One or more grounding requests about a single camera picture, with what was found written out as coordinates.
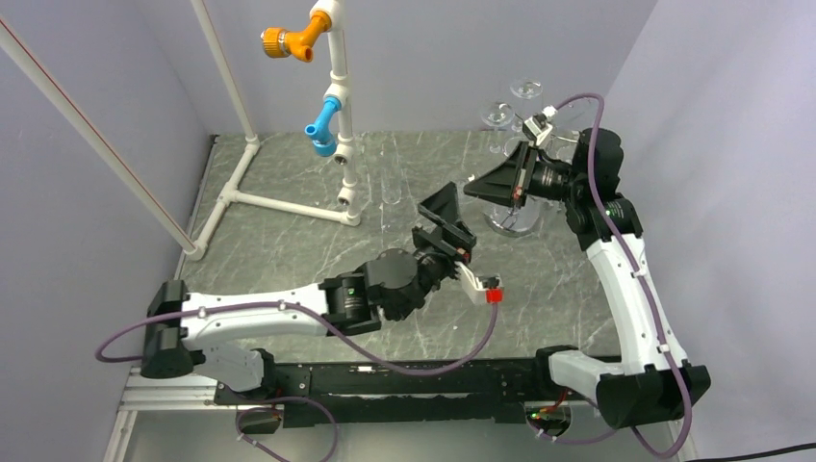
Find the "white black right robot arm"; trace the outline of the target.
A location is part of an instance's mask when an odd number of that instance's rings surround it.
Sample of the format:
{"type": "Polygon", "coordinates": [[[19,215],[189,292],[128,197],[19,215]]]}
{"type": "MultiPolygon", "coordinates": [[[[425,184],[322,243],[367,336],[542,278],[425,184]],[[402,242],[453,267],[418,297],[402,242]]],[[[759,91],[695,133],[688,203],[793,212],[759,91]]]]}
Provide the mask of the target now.
{"type": "Polygon", "coordinates": [[[568,162],[521,141],[502,164],[464,188],[467,196],[503,207],[522,206],[531,197],[565,206],[566,221],[599,277],[621,358],[605,362],[575,346],[541,348],[530,386],[542,399],[566,388],[580,394],[615,429],[679,420],[711,385],[707,368],[689,362],[662,310],[643,227],[617,190],[623,160],[616,133],[585,129],[568,162]]]}

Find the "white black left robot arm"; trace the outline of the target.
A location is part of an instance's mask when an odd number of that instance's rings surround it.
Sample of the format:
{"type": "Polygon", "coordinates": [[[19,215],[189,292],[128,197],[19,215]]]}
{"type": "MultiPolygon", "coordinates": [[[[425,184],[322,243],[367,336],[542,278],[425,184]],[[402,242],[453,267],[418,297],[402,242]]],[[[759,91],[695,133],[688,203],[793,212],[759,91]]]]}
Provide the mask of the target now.
{"type": "Polygon", "coordinates": [[[148,311],[140,373],[167,379],[201,373],[262,404],[276,391],[274,359],[235,341],[275,335],[346,337],[402,321],[450,278],[475,304],[501,299],[493,276],[469,267],[476,237],[460,217],[458,191],[448,183],[420,203],[435,227],[412,230],[414,250],[390,248],[357,269],[300,288],[256,295],[192,293],[167,281],[148,311]]]}

